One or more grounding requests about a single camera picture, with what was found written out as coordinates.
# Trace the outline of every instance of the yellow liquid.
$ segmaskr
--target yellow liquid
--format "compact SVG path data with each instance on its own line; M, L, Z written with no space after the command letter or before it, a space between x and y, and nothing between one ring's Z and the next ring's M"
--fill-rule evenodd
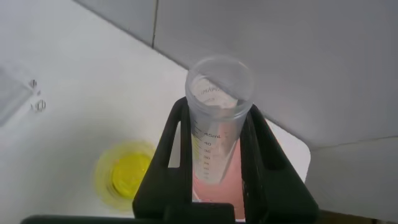
M134 199L151 158L140 152L123 155L113 166L111 180L115 190L124 198Z

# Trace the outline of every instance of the clear container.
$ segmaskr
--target clear container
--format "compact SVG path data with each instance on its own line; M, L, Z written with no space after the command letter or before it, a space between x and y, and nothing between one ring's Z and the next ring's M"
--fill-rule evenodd
M0 62L0 135L15 128L28 112L45 109L40 86L15 62Z
M191 117L193 170L207 184L223 180L247 112L254 81L235 58L205 58L185 82Z

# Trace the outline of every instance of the yellow cup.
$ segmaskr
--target yellow cup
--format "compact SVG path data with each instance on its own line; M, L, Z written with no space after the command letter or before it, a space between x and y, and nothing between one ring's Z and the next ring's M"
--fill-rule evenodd
M155 153L145 141L129 141L105 151L95 169L95 189L101 200L120 211L131 211L132 200Z

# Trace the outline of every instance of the white table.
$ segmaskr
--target white table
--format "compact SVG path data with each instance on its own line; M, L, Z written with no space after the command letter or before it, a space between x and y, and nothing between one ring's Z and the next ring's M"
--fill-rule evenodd
M93 169L126 139L159 142L187 71L73 1L0 0L0 60L28 69L47 109L0 140L0 217L132 216L103 205ZM305 180L308 147L270 124Z

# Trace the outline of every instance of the plastic graduated cylinder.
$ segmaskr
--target plastic graduated cylinder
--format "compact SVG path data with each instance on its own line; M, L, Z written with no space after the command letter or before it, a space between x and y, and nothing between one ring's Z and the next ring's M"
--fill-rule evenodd
M188 73L185 93L190 107L193 170L207 184L223 180L252 105L249 69L225 56L206 58Z

